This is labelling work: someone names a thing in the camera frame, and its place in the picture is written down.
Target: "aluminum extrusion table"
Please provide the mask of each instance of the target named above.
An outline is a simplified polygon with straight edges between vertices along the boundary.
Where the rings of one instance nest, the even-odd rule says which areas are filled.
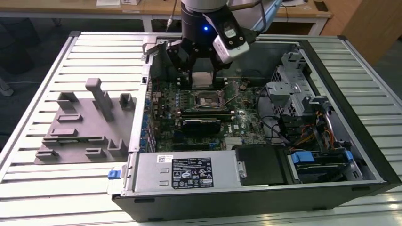
[[[0,154],[2,225],[401,225],[402,186],[375,197],[359,198],[333,210],[137,223],[106,192],[107,173],[125,162],[34,165],[37,150],[59,109],[55,102],[59,93],[74,91],[79,98],[91,97],[85,83],[87,78],[98,77],[111,97],[129,92],[135,97],[146,67],[142,45],[148,37],[158,35],[178,36],[83,32],[69,38]],[[348,40],[322,36],[265,37],[310,41],[396,172],[402,175],[402,102]]]

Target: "warning label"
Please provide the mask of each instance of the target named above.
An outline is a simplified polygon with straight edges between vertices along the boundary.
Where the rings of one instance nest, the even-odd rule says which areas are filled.
[[[212,158],[173,159],[174,189],[214,187]]]

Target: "metal frame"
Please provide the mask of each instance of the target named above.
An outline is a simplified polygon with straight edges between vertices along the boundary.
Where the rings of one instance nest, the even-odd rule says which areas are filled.
[[[86,36],[99,36],[103,40],[139,40],[149,36],[178,36],[174,33],[129,33],[129,32],[83,32]],[[399,175],[402,175],[402,108],[400,99],[385,85],[384,80],[375,72],[357,51],[349,46],[348,41],[338,37],[308,37],[294,35],[265,35],[264,37],[277,39],[309,39],[321,57],[324,64],[336,79],[336,82],[352,104],[375,140],[391,161]],[[27,134],[37,133],[30,130],[33,122],[45,121],[49,113],[41,110],[53,108],[51,103],[45,100],[54,99],[55,93],[50,93],[55,85],[54,81],[65,81],[73,90],[75,79],[69,75],[59,74],[63,68],[62,60],[70,54],[69,49],[75,45],[75,38],[70,38],[61,55],[55,61],[46,82],[35,95],[33,103],[22,118],[19,126],[13,134],[11,141],[0,154],[0,220],[5,225],[161,225],[161,226],[209,226],[209,225],[268,225],[292,224],[309,226],[338,226],[338,225],[400,225],[402,219],[402,186],[375,197],[359,198],[333,210],[293,212],[278,214],[264,214],[245,217],[209,218],[200,220],[180,220],[173,222],[137,223],[122,209],[113,203],[106,193],[107,172],[113,167],[125,163],[107,164],[71,164],[55,166],[33,165],[35,151],[27,149],[21,151],[29,139]],[[113,55],[131,54],[129,50],[117,48]],[[127,81],[122,74],[114,74],[117,86],[125,86]],[[324,92],[318,79],[312,78]],[[46,124],[35,125],[35,128],[46,127]]]
[[[82,14],[82,13],[38,13],[38,12],[0,12],[2,17],[31,17],[31,18],[70,18],[70,19],[141,19],[144,21],[145,32],[153,32],[153,20],[168,20],[170,15],[144,15],[141,11],[123,10],[126,14]],[[276,17],[274,22],[313,23],[309,35],[320,35],[328,23],[328,17]]]

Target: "blue latch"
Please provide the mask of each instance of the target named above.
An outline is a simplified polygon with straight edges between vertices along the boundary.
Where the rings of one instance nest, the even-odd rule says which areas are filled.
[[[296,152],[292,155],[292,160],[294,161],[294,163],[312,162],[314,161],[313,153],[309,151]]]
[[[122,170],[111,170],[107,174],[107,179],[110,180],[119,180],[122,177]]]
[[[353,160],[353,154],[352,154],[352,152],[351,151],[345,151],[345,155],[347,155],[348,160],[352,161]]]

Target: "black cable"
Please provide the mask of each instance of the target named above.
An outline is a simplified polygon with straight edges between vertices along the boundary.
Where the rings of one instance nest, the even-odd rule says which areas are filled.
[[[264,89],[260,91],[260,95],[257,98],[257,108],[256,108],[257,109],[257,117],[261,120],[261,122],[264,123],[264,125],[280,136],[280,138],[284,140],[284,142],[289,145],[293,145],[292,142],[286,139],[286,137],[262,120],[262,117],[258,112],[258,106],[260,106],[258,103],[260,103],[260,99],[262,97],[264,91],[266,91],[266,87],[264,87]]]
[[[262,17],[264,17],[264,27],[262,27],[262,29],[260,30],[260,34],[258,35],[261,35],[264,32],[265,32],[265,30],[266,30],[266,27],[268,27],[268,24],[266,24],[266,15],[265,15],[265,4],[264,4],[264,0],[260,0],[260,4],[261,4],[261,6],[262,6]]]
[[[281,142],[281,143],[273,143],[273,138],[276,138],[276,137],[266,137],[268,139],[270,139],[270,141],[269,141],[269,143],[272,144],[272,145],[282,145],[284,144],[284,141]]]
[[[170,19],[169,19],[169,24],[166,26],[166,32],[169,32],[173,20],[174,20],[174,15],[176,15],[176,10],[177,10],[177,4],[178,4],[178,0],[176,0],[176,4],[174,4],[174,10],[172,11],[172,15],[170,15]]]
[[[286,5],[284,5],[284,3],[282,3],[281,5],[285,7],[285,10],[286,10],[286,22],[289,22],[288,6],[286,6]]]

